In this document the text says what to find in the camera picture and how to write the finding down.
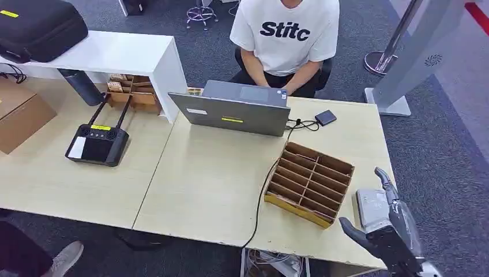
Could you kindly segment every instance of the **wooden desk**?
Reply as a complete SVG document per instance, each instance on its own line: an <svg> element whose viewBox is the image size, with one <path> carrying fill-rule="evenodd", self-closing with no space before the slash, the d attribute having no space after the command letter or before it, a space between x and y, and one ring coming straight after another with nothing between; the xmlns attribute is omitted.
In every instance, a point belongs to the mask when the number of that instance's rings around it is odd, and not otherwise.
<svg viewBox="0 0 489 277"><path fill-rule="evenodd" d="M0 152L0 207L130 229L172 125L129 110L122 126L130 146L118 167L75 163L65 152L96 107L65 80L30 78L26 85L58 115L10 155ZM107 105L96 123L114 126L120 114Z"/></svg>
<svg viewBox="0 0 489 277"><path fill-rule="evenodd" d="M337 116L318 132L295 130L290 140L355 166L340 216L359 226L356 190L381 188L375 166L393 176L376 106L299 98L288 103L294 119L311 120L328 109ZM253 232L266 173L284 143L285 137L191 125L179 114L134 229L242 246ZM385 267L344 235L338 221L324 230L269 203L261 205L249 247L332 261L335 277Z"/></svg>

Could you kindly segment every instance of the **black cable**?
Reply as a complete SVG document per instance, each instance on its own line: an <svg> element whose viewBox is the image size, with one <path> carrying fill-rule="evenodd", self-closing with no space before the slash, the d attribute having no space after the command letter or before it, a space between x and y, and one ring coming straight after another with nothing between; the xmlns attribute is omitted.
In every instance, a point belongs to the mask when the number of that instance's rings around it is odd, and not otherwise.
<svg viewBox="0 0 489 277"><path fill-rule="evenodd" d="M301 125L301 126L297 127L297 125L296 125L296 126L289 126L289 125L286 125L286 126L285 126L285 129L286 129L286 130L292 130L292 129L304 129L304 128L306 128L306 129L308 129L308 130L310 130L310 131L316 132L316 131L318 131L318 130L319 130L319 128L321 127L321 126L319 125L319 122L317 122L317 121L313 121L313 120L299 121L299 119L297 119L297 120L292 120L292 119L289 119L287 122L296 122L296 124L297 124L297 122L299 122L299 125Z"/></svg>
<svg viewBox="0 0 489 277"><path fill-rule="evenodd" d="M5 79L8 79L9 76L12 76L16 79L17 84L21 84L23 81L27 79L27 76L18 67L11 65L9 63L2 63L2 64L10 66L10 68L12 68L14 73L0 72L0 76L4 77Z"/></svg>
<svg viewBox="0 0 489 277"><path fill-rule="evenodd" d="M291 126L286 126L285 130L290 130L290 133L289 135L287 136L287 140L285 141L285 144L287 145L287 143L289 142L289 139L290 139L290 136L292 134L292 132L295 130L295 129L301 129L301 128L304 128L304 127L298 127L300 124L303 124L304 123L300 120L300 119L297 119L295 120L295 126L294 127L291 127ZM257 214L256 214L256 217L255 217L255 229L253 230L253 233L250 237L250 239L248 239L248 241L241 247L241 251L243 250L243 248L245 248L248 244L250 244L251 240L255 237L255 234L257 233L257 229L258 229L258 214L259 214L259 206L260 206L260 203L261 203L261 196L263 195L263 191L265 189L265 186L266 186L266 180L268 180L268 178L270 177L270 173L272 173L272 170L273 168L275 167L276 164L278 164L280 160L280 157L277 158L277 160L273 163L273 165L270 167L270 169L268 170L268 173L266 174L266 177L265 177L265 180L263 181L263 185L261 186L261 190L260 190L260 194L258 196L258 204L257 204Z"/></svg>

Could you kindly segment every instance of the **shoe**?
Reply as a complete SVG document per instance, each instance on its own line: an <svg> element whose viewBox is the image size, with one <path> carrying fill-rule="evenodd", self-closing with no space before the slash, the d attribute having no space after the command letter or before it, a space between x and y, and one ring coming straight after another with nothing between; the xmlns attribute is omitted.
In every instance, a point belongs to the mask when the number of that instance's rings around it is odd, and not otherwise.
<svg viewBox="0 0 489 277"><path fill-rule="evenodd" d="M52 277L63 277L67 271L75 265L83 252L83 244L80 241L70 243L52 260L49 270Z"/></svg>

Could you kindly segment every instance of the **laptop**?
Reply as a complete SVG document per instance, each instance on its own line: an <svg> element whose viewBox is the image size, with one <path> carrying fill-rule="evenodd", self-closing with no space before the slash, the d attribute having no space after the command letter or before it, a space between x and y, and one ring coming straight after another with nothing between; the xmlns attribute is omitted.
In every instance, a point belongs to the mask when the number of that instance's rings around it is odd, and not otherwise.
<svg viewBox="0 0 489 277"><path fill-rule="evenodd" d="M282 136L290 108L283 89L209 80L201 96L169 92L190 123Z"/></svg>

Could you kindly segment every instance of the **chair leg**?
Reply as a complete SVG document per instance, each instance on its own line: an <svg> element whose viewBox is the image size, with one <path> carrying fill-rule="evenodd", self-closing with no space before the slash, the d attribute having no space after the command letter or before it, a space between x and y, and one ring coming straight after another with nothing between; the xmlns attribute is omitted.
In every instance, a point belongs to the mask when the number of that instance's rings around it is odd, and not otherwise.
<svg viewBox="0 0 489 277"><path fill-rule="evenodd" d="M190 29L191 21L202 21L204 23L204 31L207 31L207 22L206 20L214 17L214 21L218 22L216 13L213 9L209 7L203 7L198 4L198 6L193 7L187 11L187 29Z"/></svg>

